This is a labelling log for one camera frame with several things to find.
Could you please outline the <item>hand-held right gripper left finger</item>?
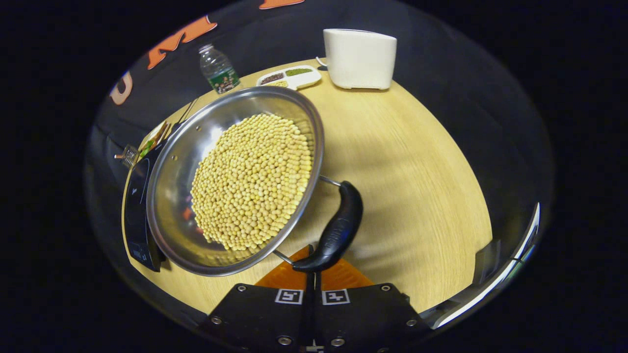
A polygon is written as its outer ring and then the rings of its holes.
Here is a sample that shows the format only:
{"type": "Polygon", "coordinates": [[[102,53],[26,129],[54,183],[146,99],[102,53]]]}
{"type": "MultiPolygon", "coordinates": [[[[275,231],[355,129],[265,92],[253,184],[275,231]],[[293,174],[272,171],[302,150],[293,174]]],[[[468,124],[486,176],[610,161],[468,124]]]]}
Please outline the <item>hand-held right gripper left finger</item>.
{"type": "Polygon", "coordinates": [[[314,274],[282,262],[256,285],[236,284],[196,331],[237,353],[309,353],[313,300],[314,274]]]}

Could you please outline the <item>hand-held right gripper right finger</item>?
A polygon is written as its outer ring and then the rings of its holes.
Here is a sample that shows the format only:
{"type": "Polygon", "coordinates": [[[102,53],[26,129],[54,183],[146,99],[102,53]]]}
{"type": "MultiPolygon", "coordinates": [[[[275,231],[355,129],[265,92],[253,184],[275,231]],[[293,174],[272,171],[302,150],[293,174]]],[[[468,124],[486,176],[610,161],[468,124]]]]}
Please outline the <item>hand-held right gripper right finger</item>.
{"type": "Polygon", "coordinates": [[[314,344],[323,353],[406,353],[432,333],[392,283],[373,284],[341,260],[316,273],[314,344]]]}

